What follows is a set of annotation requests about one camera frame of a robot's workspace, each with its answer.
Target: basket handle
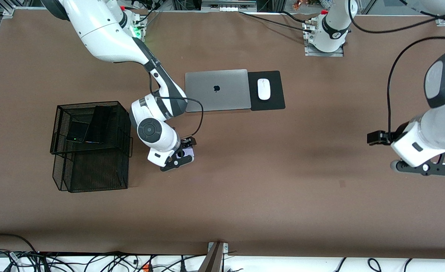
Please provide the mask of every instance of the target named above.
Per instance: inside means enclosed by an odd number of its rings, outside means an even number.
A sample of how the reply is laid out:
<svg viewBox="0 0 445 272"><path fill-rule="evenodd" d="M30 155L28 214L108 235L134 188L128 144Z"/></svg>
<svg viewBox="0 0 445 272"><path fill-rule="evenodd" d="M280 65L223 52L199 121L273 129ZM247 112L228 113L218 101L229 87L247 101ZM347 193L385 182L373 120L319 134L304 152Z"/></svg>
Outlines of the basket handle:
<svg viewBox="0 0 445 272"><path fill-rule="evenodd" d="M130 138L129 149L130 149L129 158L131 158L133 154L133 137Z"/></svg>

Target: table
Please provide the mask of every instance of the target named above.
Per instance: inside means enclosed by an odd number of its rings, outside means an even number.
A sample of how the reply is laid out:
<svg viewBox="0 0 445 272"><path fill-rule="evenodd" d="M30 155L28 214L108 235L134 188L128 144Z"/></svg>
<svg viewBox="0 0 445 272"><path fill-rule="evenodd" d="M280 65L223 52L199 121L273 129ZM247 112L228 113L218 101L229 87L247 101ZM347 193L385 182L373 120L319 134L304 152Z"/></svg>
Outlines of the table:
<svg viewBox="0 0 445 272"><path fill-rule="evenodd" d="M390 29L423 18L356 20ZM183 86L194 71L279 70L286 109L208 113L195 162L173 172L160 172L134 141L128 190L71 194L51 179L56 105L129 107L148 93L148 77L141 65L95 59L48 11L16 11L0 26L0 232L41 251L190 254L224 240L242 255L445 258L445 178L394 173L392 149L366 144L366 133L386 128L394 58L445 28L353 30L344 57L305 57L300 31L236 12L160 14L145 42L174 81ZM428 41L402 57L394 128L428 109L423 76L444 52L445 41ZM198 122L193 113L168 123L183 135ZM26 250L5 239L0 247Z"/></svg>

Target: brown table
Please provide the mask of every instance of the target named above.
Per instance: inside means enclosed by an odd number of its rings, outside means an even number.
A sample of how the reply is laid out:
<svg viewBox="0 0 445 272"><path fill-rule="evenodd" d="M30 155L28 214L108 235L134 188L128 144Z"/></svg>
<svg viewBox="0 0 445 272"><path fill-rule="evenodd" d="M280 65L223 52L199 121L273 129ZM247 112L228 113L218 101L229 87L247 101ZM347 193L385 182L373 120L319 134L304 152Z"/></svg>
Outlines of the brown table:
<svg viewBox="0 0 445 272"><path fill-rule="evenodd" d="M420 20L357 17L369 29ZM165 12L146 43L174 81L184 86L193 71L279 70L286 109L208 113L191 165L160 172L135 141L128 190L67 193L51 179L56 105L129 107L148 93L148 77L140 65L95 59L69 22L18 10L0 26L0 232L41 251L189 254L224 240L241 255L445 258L445 178L394 173L392 149L366 145L366 133L386 129L394 58L433 35L445 28L354 29L345 57L305 57L300 31L235 12ZM428 109L423 76L444 52L445 41L428 41L402 58L394 128ZM198 121L185 114L169 124L188 134ZM11 239L0 247L27 249Z"/></svg>

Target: black mouse pad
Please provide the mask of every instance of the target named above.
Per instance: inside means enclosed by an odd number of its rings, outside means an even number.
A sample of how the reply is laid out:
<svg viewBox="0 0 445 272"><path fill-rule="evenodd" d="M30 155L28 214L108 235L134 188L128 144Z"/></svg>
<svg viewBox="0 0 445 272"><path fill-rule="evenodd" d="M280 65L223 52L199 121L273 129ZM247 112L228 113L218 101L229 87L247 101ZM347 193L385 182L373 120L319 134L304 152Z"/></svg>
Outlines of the black mouse pad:
<svg viewBox="0 0 445 272"><path fill-rule="evenodd" d="M258 79L269 80L271 96L268 100L258 97ZM248 72L251 110L281 110L285 108L280 71Z"/></svg>

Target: black mesh basket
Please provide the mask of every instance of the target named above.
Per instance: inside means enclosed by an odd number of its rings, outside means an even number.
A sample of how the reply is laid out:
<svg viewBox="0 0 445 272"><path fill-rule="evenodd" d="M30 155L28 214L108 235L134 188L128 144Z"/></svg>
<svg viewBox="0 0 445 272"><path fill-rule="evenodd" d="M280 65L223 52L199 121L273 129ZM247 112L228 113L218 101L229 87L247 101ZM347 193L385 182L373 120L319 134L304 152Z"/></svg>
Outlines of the black mesh basket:
<svg viewBox="0 0 445 272"><path fill-rule="evenodd" d="M59 105L50 149L58 189L127 189L130 129L129 114L118 101Z"/></svg>

